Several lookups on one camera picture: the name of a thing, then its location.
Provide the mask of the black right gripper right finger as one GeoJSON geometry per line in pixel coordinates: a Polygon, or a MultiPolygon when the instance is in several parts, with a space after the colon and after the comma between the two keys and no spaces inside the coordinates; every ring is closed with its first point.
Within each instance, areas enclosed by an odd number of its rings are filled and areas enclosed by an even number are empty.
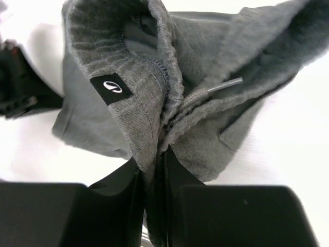
{"type": "Polygon", "coordinates": [[[317,246],[300,200],[285,186],[208,186],[163,154],[166,246],[317,246]]]}

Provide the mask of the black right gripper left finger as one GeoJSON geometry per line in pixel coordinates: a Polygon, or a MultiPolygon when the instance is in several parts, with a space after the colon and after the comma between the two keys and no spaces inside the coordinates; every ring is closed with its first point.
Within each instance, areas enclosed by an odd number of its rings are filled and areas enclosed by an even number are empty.
{"type": "Polygon", "coordinates": [[[1,246],[140,246],[143,211],[134,160],[90,186],[1,183],[1,246]]]}

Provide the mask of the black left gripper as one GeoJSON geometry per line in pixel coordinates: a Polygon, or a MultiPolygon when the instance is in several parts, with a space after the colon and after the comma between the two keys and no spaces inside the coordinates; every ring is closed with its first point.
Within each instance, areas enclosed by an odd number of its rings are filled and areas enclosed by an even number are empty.
{"type": "Polygon", "coordinates": [[[57,110],[63,98],[33,70],[15,40],[1,43],[1,117],[19,117],[57,110]]]}

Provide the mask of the grey shorts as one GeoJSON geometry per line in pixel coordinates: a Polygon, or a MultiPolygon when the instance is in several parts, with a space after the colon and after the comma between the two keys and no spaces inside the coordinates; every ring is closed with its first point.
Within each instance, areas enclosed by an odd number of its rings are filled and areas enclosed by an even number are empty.
{"type": "Polygon", "coordinates": [[[328,1],[237,14],[161,1],[66,1],[64,102],[53,134],[133,157],[150,180],[171,147],[199,180],[233,159],[267,96],[328,48],[328,1]]]}

